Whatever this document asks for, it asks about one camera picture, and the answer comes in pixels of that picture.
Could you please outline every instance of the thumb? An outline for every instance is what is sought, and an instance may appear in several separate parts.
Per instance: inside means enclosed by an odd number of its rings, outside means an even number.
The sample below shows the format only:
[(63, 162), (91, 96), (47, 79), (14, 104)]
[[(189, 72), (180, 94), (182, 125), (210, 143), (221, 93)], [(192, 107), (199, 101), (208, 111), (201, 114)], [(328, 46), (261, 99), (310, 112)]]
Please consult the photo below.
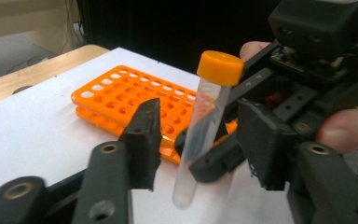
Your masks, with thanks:
[(358, 108), (328, 118), (318, 132), (317, 141), (341, 153), (358, 150)]

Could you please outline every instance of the orange cap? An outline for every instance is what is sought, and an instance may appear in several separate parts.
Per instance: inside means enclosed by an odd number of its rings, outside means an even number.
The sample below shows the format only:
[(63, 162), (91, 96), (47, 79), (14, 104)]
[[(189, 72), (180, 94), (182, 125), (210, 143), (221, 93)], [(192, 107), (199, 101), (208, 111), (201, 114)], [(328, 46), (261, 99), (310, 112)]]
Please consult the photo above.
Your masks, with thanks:
[(206, 50), (201, 55), (197, 74), (218, 85), (236, 86), (242, 69), (241, 59), (223, 52)]

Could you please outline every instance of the centrifuge tube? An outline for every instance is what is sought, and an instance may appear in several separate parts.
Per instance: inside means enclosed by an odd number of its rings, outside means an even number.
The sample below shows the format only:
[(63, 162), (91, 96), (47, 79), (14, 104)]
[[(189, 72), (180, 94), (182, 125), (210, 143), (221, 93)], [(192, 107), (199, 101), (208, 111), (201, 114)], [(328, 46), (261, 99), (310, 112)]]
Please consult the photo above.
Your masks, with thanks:
[(232, 55), (213, 50), (201, 55), (197, 70), (200, 84), (172, 195), (178, 208), (188, 208), (193, 201), (198, 184), (188, 167), (212, 148), (227, 98), (238, 84), (242, 69), (241, 59)]

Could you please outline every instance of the fingernail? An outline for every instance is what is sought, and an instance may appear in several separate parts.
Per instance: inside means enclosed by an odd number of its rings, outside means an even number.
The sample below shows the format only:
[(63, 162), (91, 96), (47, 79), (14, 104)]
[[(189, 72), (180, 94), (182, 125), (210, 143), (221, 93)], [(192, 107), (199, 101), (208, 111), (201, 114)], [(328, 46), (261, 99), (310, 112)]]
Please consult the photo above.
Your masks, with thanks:
[(350, 134), (343, 129), (329, 129), (322, 132), (320, 142), (338, 152), (350, 152)]

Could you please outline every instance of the white tabletop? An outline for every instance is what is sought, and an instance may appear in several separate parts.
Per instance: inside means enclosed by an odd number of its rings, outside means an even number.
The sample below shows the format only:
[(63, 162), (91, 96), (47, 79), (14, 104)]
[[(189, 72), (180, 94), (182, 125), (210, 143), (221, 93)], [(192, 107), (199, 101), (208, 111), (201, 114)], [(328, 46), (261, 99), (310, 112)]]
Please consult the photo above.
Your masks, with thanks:
[[(117, 139), (78, 118), (70, 95), (121, 64), (193, 91), (198, 86), (197, 76), (125, 49), (114, 49), (0, 101), (0, 186), (25, 175), (41, 176), (50, 186), (85, 169), (95, 146)], [(187, 210), (178, 210), (172, 203), (176, 171), (176, 165), (163, 161), (155, 191), (132, 191), (135, 223), (293, 223), (285, 192), (261, 189), (246, 164), (232, 176), (199, 185)]]

